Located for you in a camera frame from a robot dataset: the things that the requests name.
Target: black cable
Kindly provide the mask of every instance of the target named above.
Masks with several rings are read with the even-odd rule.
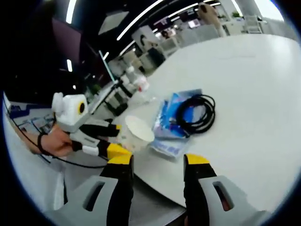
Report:
[[[184,113],[189,107],[202,106],[205,109],[204,115],[196,122],[187,122]],[[195,95],[187,99],[177,109],[176,124],[179,125],[189,137],[192,134],[200,134],[208,131],[215,120],[215,100],[207,95]]]
[[[7,112],[8,112],[8,114],[9,114],[9,110],[8,110],[8,107],[7,107],[6,103],[5,103],[5,100],[4,100],[4,99],[2,99],[2,100],[3,100],[3,103],[4,103],[4,105],[5,105],[5,108],[6,108]],[[13,121],[14,125],[19,129],[19,131],[22,133],[22,135],[23,135],[24,137],[26,137],[27,140],[29,140],[33,145],[35,145],[35,146],[38,148],[38,146],[37,146],[32,140],[30,140],[30,139],[28,138],[28,136],[26,136],[26,135],[24,134],[24,132],[19,128],[19,126],[17,125],[17,123],[15,122],[15,120],[13,120],[13,119],[11,119],[11,120]],[[52,154],[50,154],[50,153],[49,153],[49,155],[52,156],[52,158],[54,158],[54,159],[58,159],[58,160],[60,160],[60,161],[66,162],[66,163],[68,163],[68,164],[75,165],[75,166],[79,166],[79,167],[83,167],[83,168],[88,168],[88,169],[102,169],[102,168],[105,167],[105,165],[103,165],[103,166],[86,166],[86,165],[81,165],[81,164],[78,164],[78,163],[74,163],[74,162],[71,162],[71,161],[67,161],[67,160],[58,158],[58,157],[56,157],[56,156],[54,156],[54,155],[52,155]],[[42,157],[46,162],[50,163],[50,161],[49,161],[47,158],[45,158],[43,155],[40,155],[40,157]]]

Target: desk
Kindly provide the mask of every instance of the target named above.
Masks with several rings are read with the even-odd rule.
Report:
[[[149,82],[161,97],[202,88],[215,99],[213,126],[192,137],[187,152],[206,157],[255,208],[274,211],[301,169],[300,72],[297,42],[242,34],[178,50]],[[132,114],[151,125],[158,105],[129,107],[116,122]],[[135,154],[134,171],[159,193],[185,206],[182,158],[167,161],[147,149]]]

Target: human hand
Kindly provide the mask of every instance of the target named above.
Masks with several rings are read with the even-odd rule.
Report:
[[[72,141],[67,133],[62,131],[58,125],[52,128],[52,132],[41,138],[43,149],[56,157],[63,157],[70,154],[72,149]]]

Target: window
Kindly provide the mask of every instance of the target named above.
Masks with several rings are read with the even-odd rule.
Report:
[[[284,21],[281,13],[270,0],[255,0],[262,17]]]

